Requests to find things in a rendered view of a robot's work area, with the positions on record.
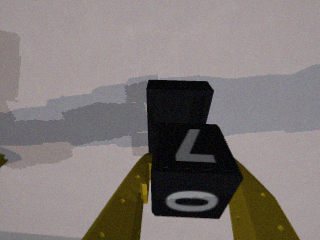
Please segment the black cube with white digit 0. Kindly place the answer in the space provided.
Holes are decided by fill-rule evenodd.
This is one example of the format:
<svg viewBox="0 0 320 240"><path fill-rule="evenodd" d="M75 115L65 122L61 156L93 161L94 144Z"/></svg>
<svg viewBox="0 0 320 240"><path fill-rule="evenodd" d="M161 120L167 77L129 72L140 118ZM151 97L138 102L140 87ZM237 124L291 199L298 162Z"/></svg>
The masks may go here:
<svg viewBox="0 0 320 240"><path fill-rule="evenodd" d="M219 219L242 180L217 124L156 124L151 165L155 216Z"/></svg>

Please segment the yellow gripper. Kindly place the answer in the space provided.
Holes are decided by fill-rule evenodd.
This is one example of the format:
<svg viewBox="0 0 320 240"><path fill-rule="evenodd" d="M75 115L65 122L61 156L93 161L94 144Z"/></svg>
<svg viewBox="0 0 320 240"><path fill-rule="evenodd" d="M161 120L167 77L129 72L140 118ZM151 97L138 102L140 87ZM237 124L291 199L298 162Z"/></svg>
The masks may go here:
<svg viewBox="0 0 320 240"><path fill-rule="evenodd" d="M137 161L82 240L140 240L152 156ZM300 240L276 198L235 161L243 180L229 202L234 240Z"/></svg>

